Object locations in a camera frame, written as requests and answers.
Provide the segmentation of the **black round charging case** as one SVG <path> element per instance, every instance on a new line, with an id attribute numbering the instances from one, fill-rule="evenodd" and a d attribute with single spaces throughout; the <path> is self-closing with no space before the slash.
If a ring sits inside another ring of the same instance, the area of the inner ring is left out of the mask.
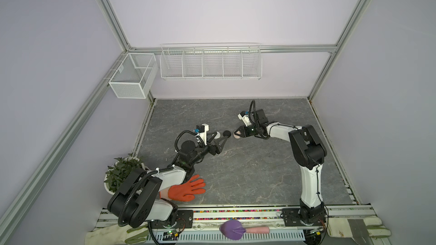
<path id="1" fill-rule="evenodd" d="M 232 132 L 230 132 L 229 130 L 225 130 L 223 132 L 223 136 L 229 138 L 232 135 Z"/>

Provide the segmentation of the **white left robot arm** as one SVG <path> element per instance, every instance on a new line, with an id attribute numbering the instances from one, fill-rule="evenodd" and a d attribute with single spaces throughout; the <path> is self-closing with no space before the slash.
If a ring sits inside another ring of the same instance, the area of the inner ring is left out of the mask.
<path id="1" fill-rule="evenodd" d="M 220 154 L 232 133 L 184 130 L 176 138 L 176 156 L 168 167 L 155 170 L 133 170 L 110 199 L 107 210 L 117 216 L 120 227 L 138 228 L 145 222 L 160 221 L 166 226 L 177 224 L 178 206 L 158 198 L 161 191 L 187 183 L 194 166 L 207 154 Z"/>

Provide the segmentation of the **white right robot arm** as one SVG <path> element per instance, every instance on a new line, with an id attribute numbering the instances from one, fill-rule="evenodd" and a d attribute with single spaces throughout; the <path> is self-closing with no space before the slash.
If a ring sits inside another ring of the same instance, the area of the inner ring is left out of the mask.
<path id="1" fill-rule="evenodd" d="M 269 121 L 264 110 L 256 109 L 255 100 L 251 101 L 247 111 L 238 114 L 238 119 L 243 125 L 234 131 L 236 138 L 278 138 L 290 143 L 302 176 L 300 209 L 296 218 L 307 226 L 316 222 L 327 223 L 328 210 L 321 194 L 321 172 L 327 151 L 315 128 Z"/>

